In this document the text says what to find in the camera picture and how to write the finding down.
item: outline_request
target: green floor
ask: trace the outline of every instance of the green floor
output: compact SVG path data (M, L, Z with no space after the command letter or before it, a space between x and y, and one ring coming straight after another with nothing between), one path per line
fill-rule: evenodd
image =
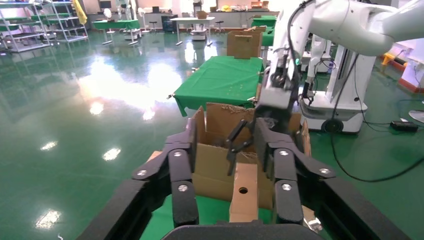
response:
M92 33L89 42L0 56L0 240L75 239L119 183L166 136L182 131L186 118L166 97L191 68L226 54L224 35L213 36L211 47L184 39L175 46L175 34L152 34L128 47L116 37L115 46L103 46L103 36ZM400 73L378 71L365 98L367 120L397 120L396 103L411 96L397 86ZM400 114L408 118L413 108L423 105L402 102ZM422 132L393 135L364 125L359 135L336 136L336 148L352 174L373 179L422 157L423 139ZM312 133L311 144L316 159L352 181L412 239L423 239L422 165L392 181L362 183L336 167L327 134ZM202 224L228 220L228 202L197 200ZM171 209L168 199L142 239L160 239L173 228Z

